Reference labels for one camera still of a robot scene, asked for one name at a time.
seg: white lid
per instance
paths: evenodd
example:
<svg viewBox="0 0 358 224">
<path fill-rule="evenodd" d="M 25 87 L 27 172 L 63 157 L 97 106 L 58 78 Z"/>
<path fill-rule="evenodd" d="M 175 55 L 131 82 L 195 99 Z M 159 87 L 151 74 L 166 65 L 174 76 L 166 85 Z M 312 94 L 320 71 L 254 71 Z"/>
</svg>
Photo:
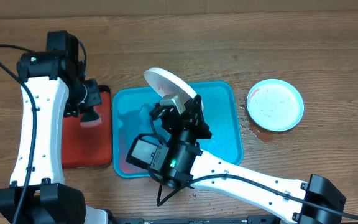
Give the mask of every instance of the white lid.
<svg viewBox="0 0 358 224">
<path fill-rule="evenodd" d="M 161 97 L 169 94 L 179 95 L 179 99 L 184 104 L 197 95 L 185 81 L 162 68 L 150 68 L 144 72 L 144 78 Z"/>
<path fill-rule="evenodd" d="M 301 95 L 291 84 L 269 79 L 254 85 L 247 97 L 250 117 L 269 131 L 286 131 L 295 127 L 303 116 Z"/>
</svg>

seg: green led light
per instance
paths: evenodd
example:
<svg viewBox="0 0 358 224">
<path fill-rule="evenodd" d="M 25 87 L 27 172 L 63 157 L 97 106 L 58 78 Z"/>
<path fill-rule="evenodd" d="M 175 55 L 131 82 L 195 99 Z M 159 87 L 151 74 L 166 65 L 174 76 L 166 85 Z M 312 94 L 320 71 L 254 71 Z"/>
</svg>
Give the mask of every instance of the green led light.
<svg viewBox="0 0 358 224">
<path fill-rule="evenodd" d="M 175 167 L 176 163 L 177 163 L 177 161 L 172 159 L 170 167 Z"/>
</svg>

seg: black bracket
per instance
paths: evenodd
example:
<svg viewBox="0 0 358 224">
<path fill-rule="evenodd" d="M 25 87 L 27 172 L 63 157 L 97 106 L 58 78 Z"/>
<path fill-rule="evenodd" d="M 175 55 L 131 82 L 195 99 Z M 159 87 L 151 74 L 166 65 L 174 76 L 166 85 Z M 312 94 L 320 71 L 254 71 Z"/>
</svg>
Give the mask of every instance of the black bracket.
<svg viewBox="0 0 358 224">
<path fill-rule="evenodd" d="M 62 79 L 69 89 L 64 117 L 78 117 L 101 104 L 96 80 L 85 80 L 84 63 L 78 60 L 78 39 L 67 31 L 49 32 L 46 51 L 22 54 L 16 67 L 23 82 L 32 77 Z"/>
<path fill-rule="evenodd" d="M 346 198 L 328 179 L 312 174 L 309 183 L 300 188 L 306 191 L 307 202 L 343 212 Z M 294 213 L 292 219 L 299 224 L 339 224 L 342 216 L 303 205 L 301 213 Z"/>
<path fill-rule="evenodd" d="M 196 156 L 202 155 L 198 139 L 210 139 L 212 133 L 204 122 L 201 97 L 196 95 L 185 103 L 185 110 L 179 113 L 172 105 L 155 104 L 150 112 L 152 120 L 161 118 L 162 128 L 171 134 L 165 144 L 157 134 L 138 135 L 129 150 L 126 161 L 147 169 L 150 176 L 172 188 L 177 188 L 193 179 L 190 174 Z M 160 144 L 146 141 L 150 136 Z"/>
<path fill-rule="evenodd" d="M 0 213 L 10 222 L 17 209 L 23 187 L 0 189 Z M 83 194 L 63 184 L 41 184 L 28 186 L 24 209 L 18 223 L 66 223 L 85 221 L 85 199 Z"/>
</svg>

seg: wooden table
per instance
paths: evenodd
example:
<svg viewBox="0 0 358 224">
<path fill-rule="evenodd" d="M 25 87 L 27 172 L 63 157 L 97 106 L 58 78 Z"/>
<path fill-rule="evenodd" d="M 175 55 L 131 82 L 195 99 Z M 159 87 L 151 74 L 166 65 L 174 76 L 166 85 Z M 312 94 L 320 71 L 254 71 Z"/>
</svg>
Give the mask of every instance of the wooden table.
<svg viewBox="0 0 358 224">
<path fill-rule="evenodd" d="M 85 44 L 88 74 L 108 85 L 113 96 L 146 86 L 143 72 L 150 67 L 166 68 L 188 82 L 228 82 L 241 123 L 241 166 L 306 181 L 310 174 L 322 175 L 347 197 L 345 211 L 358 214 L 358 11 L 0 20 L 0 44 L 43 50 L 50 30 L 67 30 Z M 20 55 L 0 50 L 12 69 Z M 246 95 L 267 78 L 286 80 L 302 94 L 305 114 L 295 129 L 268 133 L 249 119 Z M 0 188 L 8 186 L 14 168 L 21 120 L 19 86 L 0 69 Z M 88 205 L 119 218 L 266 213 L 191 189 L 157 208 L 158 185 L 149 178 L 123 179 L 112 166 L 64 173 L 66 184 L 81 190 Z M 7 223 L 1 215 L 0 223 Z"/>
</svg>

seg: blue tray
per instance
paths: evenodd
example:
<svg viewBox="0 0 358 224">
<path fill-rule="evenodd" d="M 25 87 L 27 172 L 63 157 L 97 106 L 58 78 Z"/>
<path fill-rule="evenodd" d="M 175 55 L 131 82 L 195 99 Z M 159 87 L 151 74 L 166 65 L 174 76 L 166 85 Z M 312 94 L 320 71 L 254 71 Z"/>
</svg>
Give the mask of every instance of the blue tray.
<svg viewBox="0 0 358 224">
<path fill-rule="evenodd" d="M 244 155 L 233 89 L 225 82 L 189 84 L 204 103 L 204 120 L 212 132 L 210 140 L 199 140 L 200 148 L 232 164 L 240 164 Z M 133 140 L 140 133 L 151 133 L 150 110 L 161 96 L 151 87 L 131 88 L 118 92 L 112 101 L 112 148 L 116 172 L 125 178 L 149 176 L 125 161 Z M 161 121 L 154 122 L 156 131 L 169 139 L 161 128 Z"/>
</svg>

